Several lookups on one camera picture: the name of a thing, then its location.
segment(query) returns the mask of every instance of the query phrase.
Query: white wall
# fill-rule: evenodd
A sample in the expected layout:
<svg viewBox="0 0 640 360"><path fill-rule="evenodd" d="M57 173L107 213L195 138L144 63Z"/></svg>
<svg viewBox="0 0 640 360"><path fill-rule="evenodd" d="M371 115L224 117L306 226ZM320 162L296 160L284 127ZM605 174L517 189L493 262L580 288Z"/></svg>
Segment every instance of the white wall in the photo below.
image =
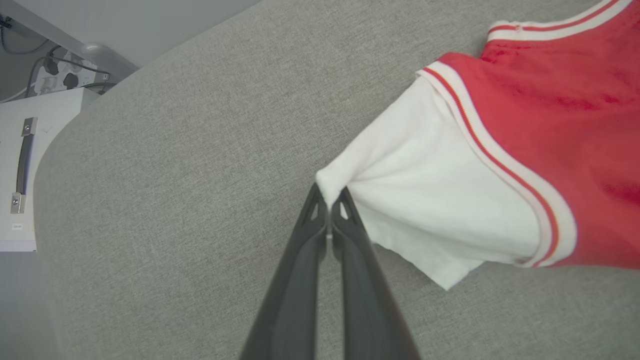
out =
<svg viewBox="0 0 640 360"><path fill-rule="evenodd" d="M260 0L14 1L76 40L105 45L142 67Z"/></svg>

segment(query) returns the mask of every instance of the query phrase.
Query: metal handle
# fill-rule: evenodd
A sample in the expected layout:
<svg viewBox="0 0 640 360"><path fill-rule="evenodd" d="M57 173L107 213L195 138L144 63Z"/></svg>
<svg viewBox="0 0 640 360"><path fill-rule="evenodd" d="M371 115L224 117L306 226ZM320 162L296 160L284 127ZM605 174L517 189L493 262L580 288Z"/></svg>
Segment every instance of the metal handle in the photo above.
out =
<svg viewBox="0 0 640 360"><path fill-rule="evenodd" d="M27 178L29 175L29 161L31 159L31 148L36 131L37 118L31 117L24 120L22 126L22 147L18 159L18 172L15 180L15 192L11 194L11 213L24 213L24 203L26 202Z"/></svg>
<svg viewBox="0 0 640 360"><path fill-rule="evenodd" d="M346 188L332 207L331 226L333 251L342 263L344 358L420 359Z"/></svg>
<svg viewBox="0 0 640 360"><path fill-rule="evenodd" d="M241 360L311 360L316 351L319 262L326 252L327 208L314 185L271 281Z"/></svg>

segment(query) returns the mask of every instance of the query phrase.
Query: gray fabric surface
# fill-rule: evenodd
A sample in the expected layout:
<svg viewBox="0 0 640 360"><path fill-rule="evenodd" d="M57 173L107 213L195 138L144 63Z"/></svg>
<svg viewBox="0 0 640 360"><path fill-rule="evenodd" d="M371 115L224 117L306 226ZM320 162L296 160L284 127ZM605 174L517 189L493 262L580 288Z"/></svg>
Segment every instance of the gray fabric surface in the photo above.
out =
<svg viewBox="0 0 640 360"><path fill-rule="evenodd" d="M36 176L66 358L235 359L314 172L415 70L593 3L265 0L127 78ZM640 356L639 272L490 264L445 292L379 255L425 359ZM327 257L318 359L342 358L339 279Z"/></svg>

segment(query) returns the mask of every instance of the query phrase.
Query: red and white ribbed trim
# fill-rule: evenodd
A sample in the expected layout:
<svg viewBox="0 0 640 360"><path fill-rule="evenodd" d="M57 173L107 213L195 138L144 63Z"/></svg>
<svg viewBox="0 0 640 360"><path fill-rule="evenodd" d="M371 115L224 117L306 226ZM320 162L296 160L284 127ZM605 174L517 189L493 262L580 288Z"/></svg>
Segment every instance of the red and white ribbed trim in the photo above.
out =
<svg viewBox="0 0 640 360"><path fill-rule="evenodd" d="M493 23L489 30L491 40L554 40L593 29L611 20L634 0L604 0L587 11L563 21Z"/></svg>
<svg viewBox="0 0 640 360"><path fill-rule="evenodd" d="M468 144L498 176L531 205L540 224L540 246L523 267L549 266L571 255L577 228L569 205L546 180L509 155L484 127L460 75L436 61L418 71L447 101Z"/></svg>

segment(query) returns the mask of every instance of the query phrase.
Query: white sleeve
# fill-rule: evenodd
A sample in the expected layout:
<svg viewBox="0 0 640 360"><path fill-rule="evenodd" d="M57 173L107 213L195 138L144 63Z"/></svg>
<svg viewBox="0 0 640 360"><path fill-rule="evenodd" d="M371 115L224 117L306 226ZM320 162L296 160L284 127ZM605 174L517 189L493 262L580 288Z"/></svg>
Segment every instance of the white sleeve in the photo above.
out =
<svg viewBox="0 0 640 360"><path fill-rule="evenodd" d="M483 261L519 263L539 245L530 205L473 153L423 77L316 182L329 206L349 186L371 240L445 289Z"/></svg>

